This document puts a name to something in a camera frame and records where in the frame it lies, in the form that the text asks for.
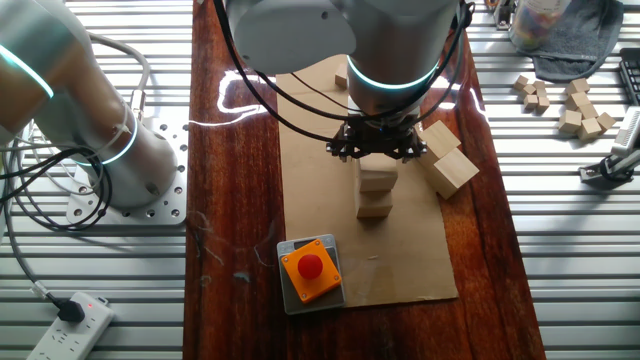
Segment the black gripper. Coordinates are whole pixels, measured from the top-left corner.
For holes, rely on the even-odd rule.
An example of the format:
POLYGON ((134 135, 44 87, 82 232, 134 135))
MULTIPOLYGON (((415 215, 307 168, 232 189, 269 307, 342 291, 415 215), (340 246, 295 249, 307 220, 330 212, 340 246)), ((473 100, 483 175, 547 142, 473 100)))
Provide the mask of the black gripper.
POLYGON ((351 155, 401 155, 403 163, 420 158, 428 151, 426 143, 414 130, 400 127, 370 125, 360 117, 344 122, 337 139, 326 143, 326 152, 340 161, 348 161, 351 155))

